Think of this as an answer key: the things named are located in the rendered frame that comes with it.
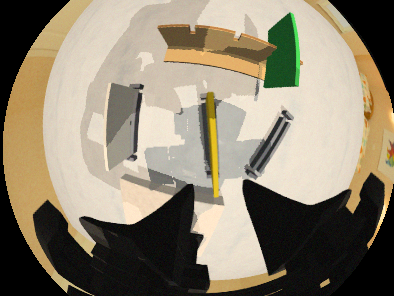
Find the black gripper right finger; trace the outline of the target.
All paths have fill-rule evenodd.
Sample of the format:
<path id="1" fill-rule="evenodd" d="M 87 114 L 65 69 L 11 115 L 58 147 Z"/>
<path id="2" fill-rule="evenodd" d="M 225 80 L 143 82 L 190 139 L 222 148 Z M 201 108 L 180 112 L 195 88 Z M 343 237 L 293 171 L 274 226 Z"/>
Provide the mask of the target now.
<path id="1" fill-rule="evenodd" d="M 269 276 L 286 269 L 285 264 L 302 249 L 319 225 L 347 204 L 351 188 L 317 204 L 307 205 L 264 188 L 250 179 L 242 181 L 246 209 L 264 256 Z"/>

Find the green notched board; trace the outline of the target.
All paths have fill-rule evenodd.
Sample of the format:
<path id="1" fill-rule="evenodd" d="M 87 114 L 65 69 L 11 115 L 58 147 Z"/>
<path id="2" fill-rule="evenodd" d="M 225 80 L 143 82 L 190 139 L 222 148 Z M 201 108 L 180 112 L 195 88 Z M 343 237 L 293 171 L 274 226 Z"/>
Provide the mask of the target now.
<path id="1" fill-rule="evenodd" d="M 268 43 L 276 51 L 266 59 L 265 80 L 262 88 L 298 87 L 299 42 L 294 15 L 289 12 L 268 30 Z"/>

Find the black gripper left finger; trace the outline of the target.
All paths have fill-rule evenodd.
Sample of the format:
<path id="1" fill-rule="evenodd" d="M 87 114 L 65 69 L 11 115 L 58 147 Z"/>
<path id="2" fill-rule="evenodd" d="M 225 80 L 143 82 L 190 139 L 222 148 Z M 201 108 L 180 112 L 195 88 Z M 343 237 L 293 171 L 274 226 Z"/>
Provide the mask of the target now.
<path id="1" fill-rule="evenodd" d="M 95 243 L 144 261 L 169 285 L 180 286 L 194 216 L 193 184 L 132 225 L 79 217 Z"/>

